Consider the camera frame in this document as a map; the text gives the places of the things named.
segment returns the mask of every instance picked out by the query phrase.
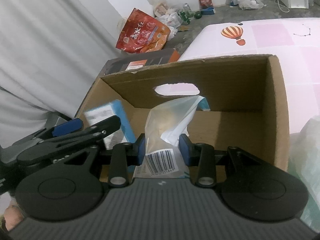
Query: pink and white tablecloth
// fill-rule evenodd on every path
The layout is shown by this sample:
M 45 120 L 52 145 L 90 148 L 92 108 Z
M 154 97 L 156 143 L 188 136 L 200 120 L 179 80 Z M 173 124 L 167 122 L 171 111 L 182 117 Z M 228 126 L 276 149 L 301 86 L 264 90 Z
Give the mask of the pink and white tablecloth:
M 234 23 L 207 26 L 179 61 L 243 54 L 278 56 L 287 93 L 290 133 L 300 132 L 320 109 L 320 18 L 242 23 L 241 26 Z M 239 46 L 236 40 L 221 35 L 229 26 L 243 29 L 241 39 L 245 45 Z

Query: white curtain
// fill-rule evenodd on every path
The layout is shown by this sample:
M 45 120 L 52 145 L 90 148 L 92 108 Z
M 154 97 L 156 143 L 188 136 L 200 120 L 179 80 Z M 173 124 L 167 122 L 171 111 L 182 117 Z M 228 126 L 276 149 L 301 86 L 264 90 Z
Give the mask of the white curtain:
M 114 42 L 78 0 L 0 0 L 0 144 L 73 117 Z

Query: white cord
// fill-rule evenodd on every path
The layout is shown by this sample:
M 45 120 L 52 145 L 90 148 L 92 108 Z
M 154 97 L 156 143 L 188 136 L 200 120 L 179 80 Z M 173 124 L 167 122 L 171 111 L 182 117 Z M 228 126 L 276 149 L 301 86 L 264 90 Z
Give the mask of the white cord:
M 279 0 L 275 0 L 275 2 L 277 2 L 277 1 L 278 1 L 278 7 L 279 7 L 280 11 L 285 12 L 284 10 L 281 9 L 280 6 L 282 6 L 282 7 L 286 8 L 288 10 L 287 12 L 290 12 L 290 9 L 287 6 L 285 6 L 283 4 L 280 4 Z

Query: gray ribbed panel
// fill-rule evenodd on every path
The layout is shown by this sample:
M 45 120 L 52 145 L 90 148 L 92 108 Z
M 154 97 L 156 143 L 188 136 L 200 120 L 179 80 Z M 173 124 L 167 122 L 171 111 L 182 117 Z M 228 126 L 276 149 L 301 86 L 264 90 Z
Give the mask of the gray ribbed panel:
M 103 203 L 77 220 L 47 223 L 25 219 L 14 240 L 311 240 L 300 220 L 263 224 L 226 208 L 213 190 L 189 179 L 135 179 L 113 189 Z

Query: box handle cutout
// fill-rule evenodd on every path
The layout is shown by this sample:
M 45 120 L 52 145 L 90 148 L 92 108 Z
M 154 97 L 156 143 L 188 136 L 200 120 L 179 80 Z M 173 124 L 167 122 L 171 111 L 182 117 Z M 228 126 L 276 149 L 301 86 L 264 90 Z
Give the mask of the box handle cutout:
M 155 92 L 161 96 L 195 96 L 200 93 L 191 83 L 163 84 L 157 86 Z

